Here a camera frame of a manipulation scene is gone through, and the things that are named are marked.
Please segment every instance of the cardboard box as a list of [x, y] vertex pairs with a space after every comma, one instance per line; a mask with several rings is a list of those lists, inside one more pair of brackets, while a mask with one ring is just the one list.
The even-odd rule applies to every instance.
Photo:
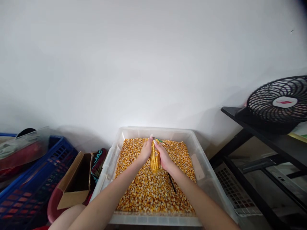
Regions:
[[91, 168], [93, 153], [79, 152], [74, 162], [61, 180], [58, 188], [63, 196], [57, 209], [70, 208], [82, 204], [91, 190]]

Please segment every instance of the pile of corn kernels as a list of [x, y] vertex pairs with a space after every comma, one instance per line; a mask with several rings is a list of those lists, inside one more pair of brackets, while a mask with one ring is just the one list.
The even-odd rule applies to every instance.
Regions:
[[[115, 177], [120, 175], [141, 152], [147, 138], [125, 139], [122, 146]], [[196, 183], [188, 149], [184, 142], [162, 140], [173, 162]], [[194, 213], [188, 199], [173, 180], [176, 192], [172, 187], [168, 173], [160, 165], [157, 175], [150, 169], [149, 161], [141, 168], [128, 190], [121, 198], [118, 211], [132, 212], [179, 212]]]

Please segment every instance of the white wall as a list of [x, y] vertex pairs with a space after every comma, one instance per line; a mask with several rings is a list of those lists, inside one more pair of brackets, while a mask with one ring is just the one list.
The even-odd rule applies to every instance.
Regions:
[[292, 0], [1, 1], [0, 131], [90, 151], [121, 126], [186, 128], [212, 155], [240, 130], [220, 107], [307, 73], [306, 27]]

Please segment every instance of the dried corn cob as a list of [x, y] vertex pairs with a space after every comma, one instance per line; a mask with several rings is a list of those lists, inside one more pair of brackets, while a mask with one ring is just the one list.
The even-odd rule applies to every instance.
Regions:
[[154, 142], [151, 145], [151, 155], [150, 155], [150, 168], [151, 171], [154, 174], [157, 174], [159, 170], [160, 165], [160, 153], [159, 151], [154, 147]]

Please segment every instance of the fan logo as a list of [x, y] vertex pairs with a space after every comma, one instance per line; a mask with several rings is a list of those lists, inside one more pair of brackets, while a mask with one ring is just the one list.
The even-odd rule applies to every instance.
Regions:
[[281, 96], [273, 101], [273, 105], [283, 109], [290, 108], [297, 104], [297, 99], [293, 97]]
[[288, 104], [288, 103], [293, 103], [293, 102], [290, 102], [290, 101], [277, 101], [277, 103]]

